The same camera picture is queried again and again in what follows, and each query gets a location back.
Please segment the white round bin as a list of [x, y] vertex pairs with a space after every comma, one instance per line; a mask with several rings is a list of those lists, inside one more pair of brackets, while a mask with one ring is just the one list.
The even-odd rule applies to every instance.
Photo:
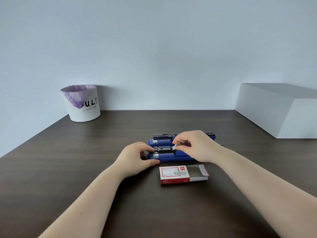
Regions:
[[73, 122], [87, 122], [101, 115], [97, 86], [71, 85], [62, 88], [61, 92]]

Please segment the blue stapler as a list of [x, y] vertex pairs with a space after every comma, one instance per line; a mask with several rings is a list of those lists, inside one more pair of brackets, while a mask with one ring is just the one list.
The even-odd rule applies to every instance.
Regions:
[[154, 152], [148, 154], [148, 159], [159, 160], [160, 163], [194, 161], [194, 158], [185, 152], [173, 149], [170, 146], [154, 147]]
[[178, 134], [153, 134], [153, 138], [148, 141], [151, 147], [174, 146], [172, 143]]

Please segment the silver staple strip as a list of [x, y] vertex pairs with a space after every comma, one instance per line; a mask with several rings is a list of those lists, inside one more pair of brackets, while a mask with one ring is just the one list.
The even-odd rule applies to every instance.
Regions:
[[180, 141], [176, 143], [174, 146], [172, 146], [172, 150], [176, 150], [178, 146], [189, 146], [191, 147], [191, 143], [189, 141]]

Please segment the red and white staple box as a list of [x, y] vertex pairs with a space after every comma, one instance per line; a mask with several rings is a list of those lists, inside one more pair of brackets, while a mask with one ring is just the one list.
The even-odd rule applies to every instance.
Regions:
[[204, 181], [210, 177], [203, 164], [159, 167], [159, 174], [161, 185]]

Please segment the person's right hand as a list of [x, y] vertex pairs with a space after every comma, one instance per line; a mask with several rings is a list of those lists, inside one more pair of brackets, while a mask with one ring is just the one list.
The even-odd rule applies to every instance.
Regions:
[[192, 154], [187, 155], [199, 162], [217, 164], [225, 151], [224, 146], [216, 143], [200, 130], [182, 132], [174, 138], [172, 143], [175, 145], [186, 140], [191, 143], [192, 147]]

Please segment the white rectangular box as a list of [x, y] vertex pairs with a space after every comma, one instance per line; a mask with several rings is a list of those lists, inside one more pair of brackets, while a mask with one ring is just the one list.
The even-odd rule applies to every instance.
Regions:
[[235, 110], [277, 139], [317, 139], [317, 90], [242, 83]]

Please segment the person's left forearm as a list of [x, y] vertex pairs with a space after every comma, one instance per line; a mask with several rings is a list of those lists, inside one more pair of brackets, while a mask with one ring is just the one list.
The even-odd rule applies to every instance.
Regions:
[[126, 169], [121, 164], [112, 164], [38, 238], [101, 238], [124, 178]]

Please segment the purple bin liner bag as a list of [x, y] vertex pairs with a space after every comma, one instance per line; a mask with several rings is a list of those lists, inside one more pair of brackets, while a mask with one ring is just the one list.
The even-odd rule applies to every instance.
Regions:
[[70, 104], [78, 109], [81, 109], [83, 107], [83, 103], [88, 100], [89, 96], [96, 89], [97, 87], [95, 85], [71, 85], [62, 88], [61, 92]]

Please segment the person's right forearm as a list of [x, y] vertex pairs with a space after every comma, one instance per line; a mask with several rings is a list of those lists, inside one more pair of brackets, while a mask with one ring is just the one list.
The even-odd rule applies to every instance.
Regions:
[[217, 145], [217, 164], [281, 238], [317, 238], [317, 198]]

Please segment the person's left hand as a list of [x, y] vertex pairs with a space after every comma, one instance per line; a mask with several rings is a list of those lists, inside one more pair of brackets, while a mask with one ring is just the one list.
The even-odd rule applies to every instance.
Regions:
[[130, 144], [122, 150], [113, 167], [122, 179], [137, 175], [144, 171], [141, 170], [141, 160], [146, 158], [146, 152], [152, 153], [154, 149], [143, 142]]

